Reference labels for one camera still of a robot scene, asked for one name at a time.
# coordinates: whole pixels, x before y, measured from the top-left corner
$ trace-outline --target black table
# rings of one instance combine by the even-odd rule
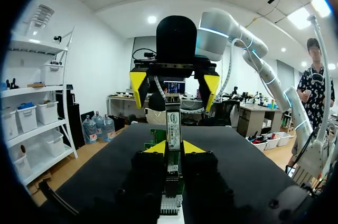
[[[93,205],[99,197],[113,201],[115,191],[131,169],[135,152],[153,139],[150,128],[165,126],[134,124],[116,136],[94,155],[58,190],[57,194],[76,210]],[[251,205],[260,209],[295,182],[273,161],[249,144],[230,127],[182,127],[182,139],[197,147],[213,151],[218,158],[218,170],[234,190],[236,206]],[[42,208],[51,209],[47,201]],[[189,202],[183,197],[185,223],[192,223]]]

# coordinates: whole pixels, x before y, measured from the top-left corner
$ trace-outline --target water bottle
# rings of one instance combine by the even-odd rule
[[[89,115],[87,115],[87,118],[82,125],[84,131],[84,141],[89,144],[97,142],[97,128],[95,121],[91,120]]]
[[[115,137],[114,120],[108,117],[107,114],[102,121],[102,137],[106,142],[110,142]]]
[[[102,137],[102,122],[103,118],[99,115],[99,112],[97,111],[96,114],[91,118],[96,123],[97,128],[97,136]]]

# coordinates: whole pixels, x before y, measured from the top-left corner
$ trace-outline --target man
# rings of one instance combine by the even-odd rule
[[[324,115],[325,103],[325,76],[323,65],[321,63],[322,53],[316,38],[310,38],[307,40],[308,54],[312,58],[312,65],[304,71],[302,78],[297,87],[297,93],[304,105],[308,119],[312,125],[312,128],[320,126]],[[335,101],[333,81],[331,78],[331,101],[330,107],[333,106]],[[297,155],[298,145],[297,140],[292,149],[292,157],[288,163],[289,166],[293,166],[295,156]]]
[[[166,94],[167,93],[166,85],[161,85],[161,88],[163,92]],[[149,109],[155,111],[165,111],[165,101],[158,89],[150,96],[148,106]]]

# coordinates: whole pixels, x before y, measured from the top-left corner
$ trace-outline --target desk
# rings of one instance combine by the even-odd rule
[[[92,206],[95,197],[114,201],[116,190],[132,168],[131,158],[137,151],[144,149],[145,142],[153,139],[150,128],[164,129],[165,126],[140,123],[129,126],[68,179],[57,190],[57,194],[78,211]],[[182,126],[182,138],[214,152],[220,174],[234,190],[237,207],[249,204],[254,210],[261,211],[271,199],[296,184],[273,161],[230,127],[215,129]],[[42,208],[55,210],[48,201]],[[186,224],[193,223],[185,194],[183,214]]]
[[[141,109],[136,107],[135,98],[108,96],[107,97],[107,114],[114,116],[129,116],[131,114],[136,117],[145,117],[144,108],[148,107],[149,100],[144,101],[144,106]],[[201,100],[181,100],[181,109],[196,110],[203,107]]]
[[[271,126],[266,127],[267,131],[279,132],[281,116],[282,113],[279,109],[271,109],[257,104],[245,104],[239,109],[237,132],[243,137],[251,136],[255,132],[261,134],[264,118],[271,120]]]

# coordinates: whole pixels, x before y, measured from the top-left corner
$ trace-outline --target white label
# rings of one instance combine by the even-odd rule
[[[107,133],[108,138],[114,138],[115,132]]]
[[[167,113],[167,134],[169,149],[180,149],[180,113]]]
[[[91,134],[89,135],[90,141],[95,141],[97,140],[97,134]]]

